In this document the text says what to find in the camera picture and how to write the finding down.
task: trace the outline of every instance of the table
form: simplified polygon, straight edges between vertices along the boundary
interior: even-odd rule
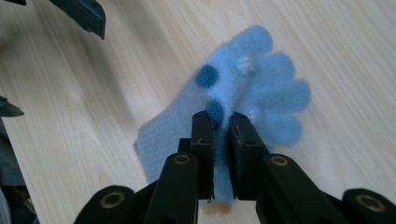
[[[325,192],[366,188],[396,203],[396,1],[99,1],[106,38],[49,1],[0,2],[4,119],[40,222],[72,223],[109,185],[147,185],[133,151],[200,63],[251,24],[287,53],[312,101],[294,158]],[[258,223],[253,202],[199,223]]]

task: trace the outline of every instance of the fold in glove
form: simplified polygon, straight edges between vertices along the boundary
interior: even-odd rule
[[[177,152],[179,139],[191,137],[192,115],[202,110],[215,128],[217,201],[233,199],[227,135],[234,111],[249,117],[270,150],[298,142],[302,126],[292,113],[307,106],[309,85],[293,79],[294,67],[287,55],[268,53],[271,50],[268,32],[258,25],[249,27],[215,50],[176,99],[140,127],[134,149],[149,183],[160,177],[166,158]]]

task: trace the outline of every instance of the wooden table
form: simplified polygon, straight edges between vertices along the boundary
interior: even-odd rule
[[[0,93],[26,113],[4,119],[41,223],[72,223],[109,185],[147,185],[133,151],[200,63],[250,24],[311,84],[304,135],[276,152],[341,198],[366,188],[396,203],[396,1],[101,0],[106,39],[46,0],[0,1]],[[258,223],[254,203],[200,223]]]

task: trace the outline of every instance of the light wood surface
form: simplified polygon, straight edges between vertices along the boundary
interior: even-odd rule
[[[210,52],[250,24],[293,60],[312,102],[294,158],[341,198],[366,188],[396,203],[396,1],[101,0],[106,39],[50,1],[0,1],[4,119],[41,223],[72,223],[109,185],[147,185],[133,142]],[[258,223],[254,203],[200,223]]]

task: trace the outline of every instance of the dark blue polka dot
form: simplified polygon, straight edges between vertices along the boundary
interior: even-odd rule
[[[206,112],[212,119],[215,128],[218,128],[224,121],[224,109],[218,101],[211,100],[207,102]]]
[[[219,78],[219,72],[211,65],[204,65],[201,70],[196,74],[195,81],[198,86],[209,89],[212,87]]]

